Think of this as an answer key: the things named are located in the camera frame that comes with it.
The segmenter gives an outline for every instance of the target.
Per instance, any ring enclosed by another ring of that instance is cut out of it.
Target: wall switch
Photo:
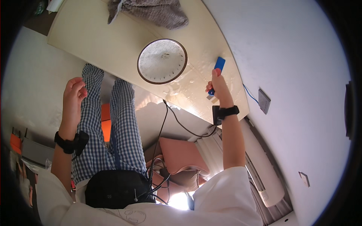
[[[308,181],[308,176],[302,172],[298,172],[298,173],[299,173],[300,178],[303,180],[304,185],[307,187],[310,187],[309,181]]]
[[[268,113],[269,105],[270,98],[263,92],[263,90],[259,89],[259,107],[264,114]]]

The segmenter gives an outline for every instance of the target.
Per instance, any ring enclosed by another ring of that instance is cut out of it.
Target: right arm
[[[212,71],[212,81],[206,86],[206,92],[214,88],[215,96],[220,101],[220,108],[234,106],[230,91],[220,69]],[[223,165],[224,170],[234,166],[245,167],[244,137],[237,115],[226,116],[223,126]]]

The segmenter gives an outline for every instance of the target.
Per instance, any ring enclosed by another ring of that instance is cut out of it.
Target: plaid pants
[[[109,149],[101,128],[100,90],[104,71],[84,66],[82,77],[88,96],[81,105],[78,131],[89,135],[83,153],[72,162],[74,183],[90,179],[101,170],[133,170],[146,176],[146,164],[135,114],[132,84],[117,78],[111,94],[111,135]]]

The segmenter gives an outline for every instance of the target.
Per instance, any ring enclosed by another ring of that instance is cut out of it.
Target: wall socket
[[[259,89],[259,107],[264,114],[268,113],[269,106],[270,98],[263,92],[263,90]]]

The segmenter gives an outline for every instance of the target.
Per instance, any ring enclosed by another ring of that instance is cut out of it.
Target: gray towel
[[[109,0],[108,11],[108,24],[117,17],[120,11],[150,20],[157,26],[170,30],[189,24],[178,0]]]

